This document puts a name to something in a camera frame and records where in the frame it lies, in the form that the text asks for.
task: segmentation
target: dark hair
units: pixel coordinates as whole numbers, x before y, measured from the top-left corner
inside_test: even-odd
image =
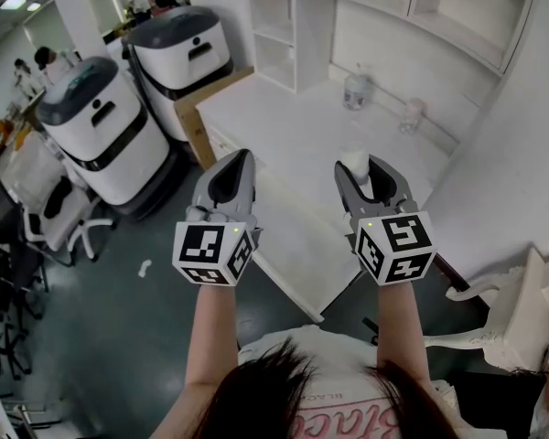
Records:
[[[43,46],[42,48],[38,48],[37,52],[35,52],[35,62],[41,70],[43,70],[48,64],[48,57],[50,55],[50,52],[51,49],[46,48],[45,46]]]
[[[22,59],[16,59],[15,60],[15,67],[18,69],[24,70],[26,73],[30,75],[30,67],[26,64],[26,62]]]
[[[402,438],[458,438],[429,394],[396,364],[364,370],[388,397]],[[288,338],[225,377],[199,422],[191,425],[190,437],[290,438],[302,394],[314,375],[310,358],[299,354]]]

